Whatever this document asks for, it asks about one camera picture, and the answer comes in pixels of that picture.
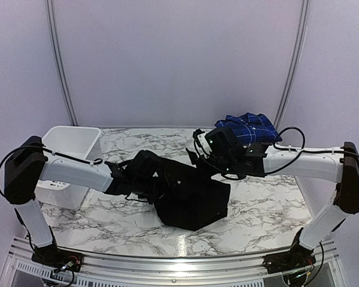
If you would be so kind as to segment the black long sleeve shirt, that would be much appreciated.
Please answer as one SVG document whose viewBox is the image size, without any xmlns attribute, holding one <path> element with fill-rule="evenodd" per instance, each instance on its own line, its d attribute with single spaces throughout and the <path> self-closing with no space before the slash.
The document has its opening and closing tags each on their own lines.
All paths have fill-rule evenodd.
<svg viewBox="0 0 359 287">
<path fill-rule="evenodd" d="M 132 185 L 128 177 L 128 164 L 132 160 L 107 164 L 113 178 L 106 191 L 107 194 L 124 195 L 126 200 L 132 199 L 131 195 L 134 194 L 131 193 Z M 227 216 L 230 184 L 203 176 L 195 167 L 180 162 L 177 183 L 179 183 L 178 205 L 152 204 L 164 225 L 197 231 Z"/>
</svg>

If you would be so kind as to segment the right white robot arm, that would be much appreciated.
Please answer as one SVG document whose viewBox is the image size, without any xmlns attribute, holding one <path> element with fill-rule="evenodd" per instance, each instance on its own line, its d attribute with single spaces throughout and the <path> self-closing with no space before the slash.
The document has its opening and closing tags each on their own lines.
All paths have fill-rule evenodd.
<svg viewBox="0 0 359 287">
<path fill-rule="evenodd" d="M 301 176 L 334 182 L 336 189 L 318 215 L 295 236 L 284 262 L 298 267 L 319 242 L 350 215 L 359 213 L 359 154 L 352 142 L 331 148 L 278 146 L 270 142 L 244 145 L 233 130 L 221 127 L 193 132 L 193 164 L 213 174 L 246 176 Z"/>
</svg>

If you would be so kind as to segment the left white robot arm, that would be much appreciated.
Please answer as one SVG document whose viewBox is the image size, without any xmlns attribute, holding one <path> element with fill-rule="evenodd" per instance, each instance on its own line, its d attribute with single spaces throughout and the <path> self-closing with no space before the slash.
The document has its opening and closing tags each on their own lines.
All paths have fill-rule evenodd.
<svg viewBox="0 0 359 287">
<path fill-rule="evenodd" d="M 162 169 L 161 158 L 149 152 L 135 172 L 126 166 L 101 158 L 87 160 L 48 149 L 39 136 L 29 137 L 10 151 L 0 162 L 4 186 L 0 192 L 17 211 L 26 227 L 35 252 L 51 266 L 63 262 L 63 252 L 47 224 L 37 202 L 35 189 L 39 181 L 57 181 L 90 188 L 112 196 L 132 193 L 167 192 L 171 183 Z"/>
</svg>

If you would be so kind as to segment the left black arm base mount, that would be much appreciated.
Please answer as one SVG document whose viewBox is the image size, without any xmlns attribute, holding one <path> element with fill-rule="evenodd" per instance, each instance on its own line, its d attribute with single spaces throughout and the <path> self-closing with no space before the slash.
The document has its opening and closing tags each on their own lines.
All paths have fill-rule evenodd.
<svg viewBox="0 0 359 287">
<path fill-rule="evenodd" d="M 62 267 L 66 266 L 66 269 L 70 271 L 79 272 L 83 262 L 83 254 L 59 249 L 55 246 L 46 246 L 44 248 L 36 248 L 31 259 L 33 262 L 53 267 L 59 271 L 62 271 Z"/>
</svg>

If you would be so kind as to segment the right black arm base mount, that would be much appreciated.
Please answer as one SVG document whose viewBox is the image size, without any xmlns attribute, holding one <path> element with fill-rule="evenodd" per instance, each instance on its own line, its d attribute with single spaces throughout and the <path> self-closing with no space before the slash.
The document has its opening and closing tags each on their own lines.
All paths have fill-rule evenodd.
<svg viewBox="0 0 359 287">
<path fill-rule="evenodd" d="M 295 247 L 289 251 L 264 256 L 262 266 L 269 274 L 290 271 L 316 263 L 312 250 Z"/>
</svg>

